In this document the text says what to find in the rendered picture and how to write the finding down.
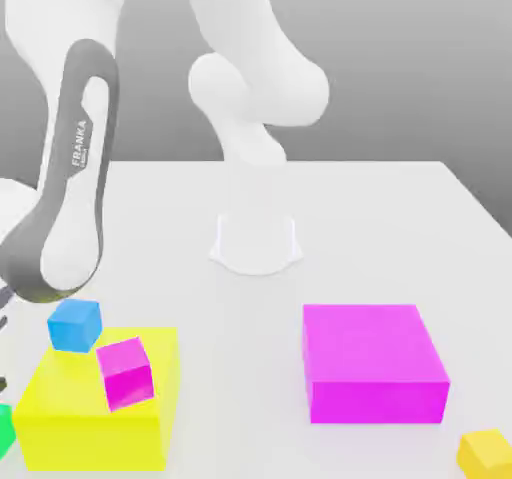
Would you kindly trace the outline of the large yellow box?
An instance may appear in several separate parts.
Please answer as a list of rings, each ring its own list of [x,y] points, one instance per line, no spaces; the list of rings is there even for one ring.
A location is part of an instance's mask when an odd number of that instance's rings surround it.
[[[134,337],[149,358],[154,397],[111,412],[96,349]],[[48,348],[13,413],[27,469],[164,470],[179,384],[173,328],[106,328],[88,353]]]

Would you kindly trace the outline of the small magenta cube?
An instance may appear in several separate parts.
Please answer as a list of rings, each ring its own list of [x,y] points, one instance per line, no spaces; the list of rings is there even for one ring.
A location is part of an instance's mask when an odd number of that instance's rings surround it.
[[[154,397],[152,368],[139,337],[99,347],[96,357],[111,412]]]

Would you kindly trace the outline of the small green cube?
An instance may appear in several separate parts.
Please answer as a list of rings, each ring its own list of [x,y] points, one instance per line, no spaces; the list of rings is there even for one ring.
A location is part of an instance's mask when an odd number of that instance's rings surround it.
[[[0,403],[0,460],[6,455],[16,440],[12,421],[12,407]]]

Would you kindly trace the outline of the small yellow cube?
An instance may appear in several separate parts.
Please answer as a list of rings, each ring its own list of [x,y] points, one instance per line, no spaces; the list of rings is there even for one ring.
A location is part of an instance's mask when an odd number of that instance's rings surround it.
[[[497,429],[463,434],[456,462],[466,479],[512,479],[512,445]]]

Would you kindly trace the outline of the large magenta box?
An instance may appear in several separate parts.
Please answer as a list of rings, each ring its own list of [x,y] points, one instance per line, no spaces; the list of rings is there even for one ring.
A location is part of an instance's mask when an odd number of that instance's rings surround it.
[[[316,424],[438,424],[450,379],[414,305],[306,305],[302,358]]]

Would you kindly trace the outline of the small blue cube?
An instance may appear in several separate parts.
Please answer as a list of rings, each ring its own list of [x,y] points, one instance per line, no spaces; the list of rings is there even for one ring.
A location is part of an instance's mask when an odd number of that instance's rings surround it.
[[[97,301],[65,299],[47,320],[49,336],[57,351],[88,353],[102,333]]]

